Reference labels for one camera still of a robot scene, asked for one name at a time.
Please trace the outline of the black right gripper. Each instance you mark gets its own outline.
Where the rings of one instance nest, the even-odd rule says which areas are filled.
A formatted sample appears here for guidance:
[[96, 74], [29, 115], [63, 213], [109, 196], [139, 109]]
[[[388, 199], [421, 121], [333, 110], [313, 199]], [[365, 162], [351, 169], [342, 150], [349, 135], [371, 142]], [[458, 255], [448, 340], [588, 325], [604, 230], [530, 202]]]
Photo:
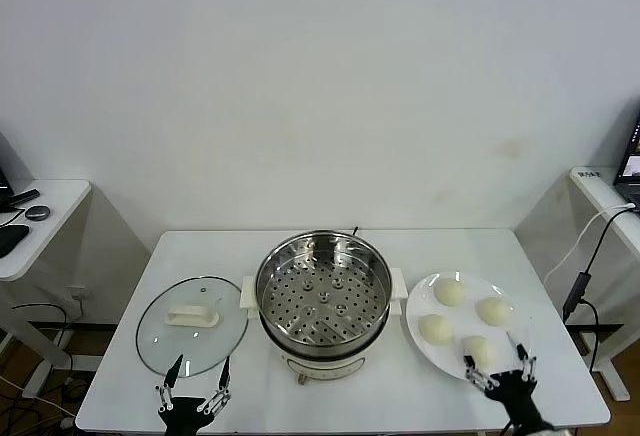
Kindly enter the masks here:
[[506, 334], [522, 365], [521, 370], [490, 376], [476, 367], [471, 354], [465, 354], [465, 378], [473, 386], [483, 390], [487, 398], [504, 406], [515, 431], [553, 431], [554, 426], [542, 418], [532, 399], [537, 385], [537, 357], [531, 356], [524, 344], [511, 332], [507, 331]]

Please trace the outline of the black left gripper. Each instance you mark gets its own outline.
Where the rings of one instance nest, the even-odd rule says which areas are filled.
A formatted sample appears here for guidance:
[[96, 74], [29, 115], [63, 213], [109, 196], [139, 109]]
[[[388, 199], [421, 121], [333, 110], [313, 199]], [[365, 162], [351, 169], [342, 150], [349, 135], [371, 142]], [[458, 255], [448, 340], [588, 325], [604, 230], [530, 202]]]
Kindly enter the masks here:
[[165, 425], [165, 436], [196, 436], [200, 429], [214, 421], [211, 412], [220, 412], [231, 399], [229, 357], [224, 361], [218, 389], [207, 401], [202, 397], [173, 398], [172, 391], [178, 379], [182, 361], [183, 355], [180, 355], [167, 371], [163, 383], [155, 386], [160, 399], [158, 415]]

